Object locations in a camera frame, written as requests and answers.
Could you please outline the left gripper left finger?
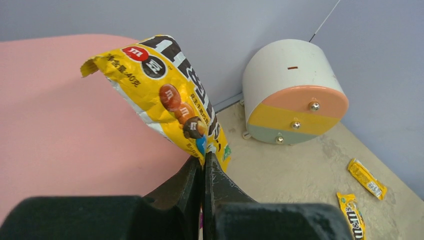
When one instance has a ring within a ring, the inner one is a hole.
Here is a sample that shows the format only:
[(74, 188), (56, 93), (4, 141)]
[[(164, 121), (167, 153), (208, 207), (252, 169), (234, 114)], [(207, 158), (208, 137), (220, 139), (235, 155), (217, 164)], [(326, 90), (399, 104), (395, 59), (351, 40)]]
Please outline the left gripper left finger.
[(196, 240), (199, 161), (145, 196), (35, 196), (21, 201), (0, 227), (3, 240)]

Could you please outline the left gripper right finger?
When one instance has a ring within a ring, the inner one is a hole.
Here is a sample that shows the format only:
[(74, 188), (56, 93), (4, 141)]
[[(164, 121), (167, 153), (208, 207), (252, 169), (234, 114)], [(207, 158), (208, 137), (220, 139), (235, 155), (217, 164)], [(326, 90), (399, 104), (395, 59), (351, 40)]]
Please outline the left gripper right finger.
[(259, 203), (205, 156), (202, 198), (205, 240), (351, 240), (345, 217), (325, 203)]

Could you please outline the yellow M&M bag top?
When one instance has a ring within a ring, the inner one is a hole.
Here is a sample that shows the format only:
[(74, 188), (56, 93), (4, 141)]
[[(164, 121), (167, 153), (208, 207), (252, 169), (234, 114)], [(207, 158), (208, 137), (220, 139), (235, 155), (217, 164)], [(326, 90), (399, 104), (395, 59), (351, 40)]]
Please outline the yellow M&M bag top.
[(356, 196), (353, 193), (336, 193), (340, 210), (346, 218), (354, 240), (366, 239), (366, 225), (358, 208)]

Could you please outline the yellow m&m bag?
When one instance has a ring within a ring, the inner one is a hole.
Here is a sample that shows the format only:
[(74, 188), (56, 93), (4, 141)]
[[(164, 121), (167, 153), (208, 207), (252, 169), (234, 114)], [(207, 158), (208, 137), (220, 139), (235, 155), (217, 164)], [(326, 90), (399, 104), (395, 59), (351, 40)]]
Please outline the yellow m&m bag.
[(353, 193), (336, 193), (340, 210), (346, 218), (354, 240), (366, 239), (366, 225), (358, 208), (356, 196)]
[(83, 77), (101, 72), (150, 128), (199, 159), (213, 153), (223, 170), (231, 149), (217, 114), (192, 64), (170, 35), (90, 57)]

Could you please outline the small yellow candy packet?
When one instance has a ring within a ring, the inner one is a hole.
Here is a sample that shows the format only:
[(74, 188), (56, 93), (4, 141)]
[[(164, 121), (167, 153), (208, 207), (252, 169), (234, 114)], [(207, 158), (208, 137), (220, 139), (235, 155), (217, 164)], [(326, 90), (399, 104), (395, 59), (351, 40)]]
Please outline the small yellow candy packet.
[(383, 200), (388, 189), (357, 159), (352, 158), (347, 165), (350, 174), (377, 199)]

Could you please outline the yellow M&M bag bottom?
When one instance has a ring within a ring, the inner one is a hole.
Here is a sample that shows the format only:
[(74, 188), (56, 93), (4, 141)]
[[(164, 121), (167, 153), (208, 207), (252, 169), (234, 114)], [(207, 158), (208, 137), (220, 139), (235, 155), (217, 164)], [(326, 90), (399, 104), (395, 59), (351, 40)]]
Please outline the yellow M&M bag bottom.
[(217, 114), (192, 64), (170, 35), (90, 57), (83, 77), (101, 72), (150, 128), (199, 159), (213, 153), (223, 170), (231, 149)]

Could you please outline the pink three-tier shelf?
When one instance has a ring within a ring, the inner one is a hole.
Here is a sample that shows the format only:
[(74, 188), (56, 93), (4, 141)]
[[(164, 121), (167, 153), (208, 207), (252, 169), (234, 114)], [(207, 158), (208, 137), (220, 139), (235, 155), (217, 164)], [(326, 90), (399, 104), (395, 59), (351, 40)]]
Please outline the pink three-tier shelf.
[(91, 56), (133, 44), (79, 34), (0, 44), (0, 217), (33, 196), (146, 195), (188, 154), (148, 127)]

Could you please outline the round pastel drawer cabinet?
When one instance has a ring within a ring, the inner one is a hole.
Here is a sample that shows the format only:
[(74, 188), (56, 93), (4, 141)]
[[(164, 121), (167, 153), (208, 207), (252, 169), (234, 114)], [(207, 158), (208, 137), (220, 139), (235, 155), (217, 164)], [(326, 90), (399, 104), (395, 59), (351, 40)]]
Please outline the round pastel drawer cabinet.
[(258, 50), (242, 76), (244, 139), (294, 145), (323, 135), (349, 108), (327, 57), (317, 45), (283, 39)]

